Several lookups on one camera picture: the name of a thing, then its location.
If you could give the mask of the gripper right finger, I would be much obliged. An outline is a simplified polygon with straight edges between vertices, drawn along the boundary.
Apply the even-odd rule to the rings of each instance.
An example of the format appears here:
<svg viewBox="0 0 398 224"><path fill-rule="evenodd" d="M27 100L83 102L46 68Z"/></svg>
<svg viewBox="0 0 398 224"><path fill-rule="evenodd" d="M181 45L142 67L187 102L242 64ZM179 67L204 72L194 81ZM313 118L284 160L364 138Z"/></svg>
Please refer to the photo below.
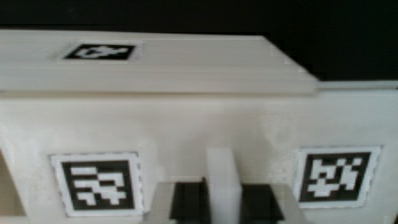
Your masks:
<svg viewBox="0 0 398 224"><path fill-rule="evenodd" d="M243 185L240 224L309 224L286 185Z"/></svg>

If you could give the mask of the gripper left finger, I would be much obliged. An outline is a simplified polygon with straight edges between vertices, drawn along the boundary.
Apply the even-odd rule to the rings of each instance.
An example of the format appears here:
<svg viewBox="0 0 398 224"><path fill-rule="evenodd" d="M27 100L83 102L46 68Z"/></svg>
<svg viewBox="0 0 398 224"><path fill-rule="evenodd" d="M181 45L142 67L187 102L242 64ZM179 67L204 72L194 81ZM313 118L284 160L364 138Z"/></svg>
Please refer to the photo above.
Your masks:
<svg viewBox="0 0 398 224"><path fill-rule="evenodd" d="M211 224L204 181L158 184L144 224Z"/></svg>

